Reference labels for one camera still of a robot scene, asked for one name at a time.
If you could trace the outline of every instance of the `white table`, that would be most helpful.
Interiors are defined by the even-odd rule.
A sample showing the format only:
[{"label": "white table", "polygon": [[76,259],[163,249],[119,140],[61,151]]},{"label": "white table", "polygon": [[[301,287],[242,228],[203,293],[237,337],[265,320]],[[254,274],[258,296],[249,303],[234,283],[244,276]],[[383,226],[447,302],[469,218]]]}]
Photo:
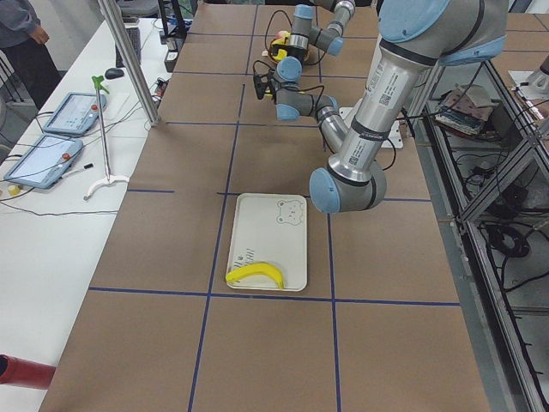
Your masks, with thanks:
[{"label": "white table", "polygon": [[[139,27],[142,70],[147,84],[152,86],[158,77],[169,77],[164,67],[167,49],[160,44],[160,21],[141,19]],[[42,112],[55,110],[68,92],[93,93],[91,76],[104,74],[114,66],[114,60],[114,40],[103,23]],[[140,107],[127,74],[103,84],[111,92],[107,96],[107,124],[120,119],[133,110],[132,107]],[[40,123],[46,120],[47,116],[44,116]],[[139,108],[129,120],[107,134],[113,173],[131,176],[148,128],[146,115]],[[19,142],[33,144],[39,136],[40,129],[33,122]],[[61,180],[50,190],[34,190],[8,204],[38,213],[117,211],[126,192],[125,183],[99,188],[91,199],[83,200],[89,186],[105,176],[99,136],[97,132],[94,137],[83,138],[84,144],[90,144],[72,166],[76,169],[92,162],[93,168]],[[17,145],[12,154],[23,154],[26,150]],[[13,161],[4,162],[0,175],[3,177],[12,165]],[[8,186],[9,183],[0,183],[3,191],[0,198],[9,197]],[[50,365],[58,363],[115,217],[116,213],[36,216],[0,204],[1,354]],[[0,409],[34,412],[39,409],[44,395],[45,391],[0,385]]]}]

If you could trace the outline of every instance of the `chair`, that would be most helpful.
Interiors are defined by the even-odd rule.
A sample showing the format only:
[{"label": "chair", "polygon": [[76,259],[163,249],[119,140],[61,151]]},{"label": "chair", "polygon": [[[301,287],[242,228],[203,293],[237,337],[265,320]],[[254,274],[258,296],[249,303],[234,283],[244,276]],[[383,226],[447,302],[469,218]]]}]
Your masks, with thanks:
[{"label": "chair", "polygon": [[117,0],[123,17],[157,17],[158,0]]}]

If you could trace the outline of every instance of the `banana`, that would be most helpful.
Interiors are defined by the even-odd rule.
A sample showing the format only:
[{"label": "banana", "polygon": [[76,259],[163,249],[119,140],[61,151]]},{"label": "banana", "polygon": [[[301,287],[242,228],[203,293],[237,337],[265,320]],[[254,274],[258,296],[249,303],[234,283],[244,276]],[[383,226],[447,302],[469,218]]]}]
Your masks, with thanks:
[{"label": "banana", "polygon": [[266,263],[247,264],[241,268],[231,270],[226,274],[225,280],[227,283],[234,283],[253,275],[268,276],[276,283],[278,289],[284,288],[282,272],[273,264]]}]

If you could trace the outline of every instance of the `black keyboard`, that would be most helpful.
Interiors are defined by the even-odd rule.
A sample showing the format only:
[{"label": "black keyboard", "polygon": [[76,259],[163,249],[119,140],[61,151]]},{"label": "black keyboard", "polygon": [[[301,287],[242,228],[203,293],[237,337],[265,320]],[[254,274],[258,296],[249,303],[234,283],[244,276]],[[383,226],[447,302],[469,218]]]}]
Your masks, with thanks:
[{"label": "black keyboard", "polygon": [[[128,37],[130,37],[131,46],[134,49],[134,53],[137,56],[137,61],[139,64],[141,64],[141,34],[139,32],[139,27],[127,27],[126,33],[128,34]],[[122,60],[122,55],[120,54],[120,51],[117,50],[117,59],[116,59],[116,67],[124,67],[124,61]]]}]

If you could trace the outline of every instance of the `red cup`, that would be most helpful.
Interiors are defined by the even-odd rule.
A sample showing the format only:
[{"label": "red cup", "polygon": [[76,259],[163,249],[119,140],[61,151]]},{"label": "red cup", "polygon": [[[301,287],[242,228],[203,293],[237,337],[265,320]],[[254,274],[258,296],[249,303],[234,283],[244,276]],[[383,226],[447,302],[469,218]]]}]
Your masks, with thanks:
[{"label": "red cup", "polygon": [[0,384],[48,389],[55,367],[0,354]]}]

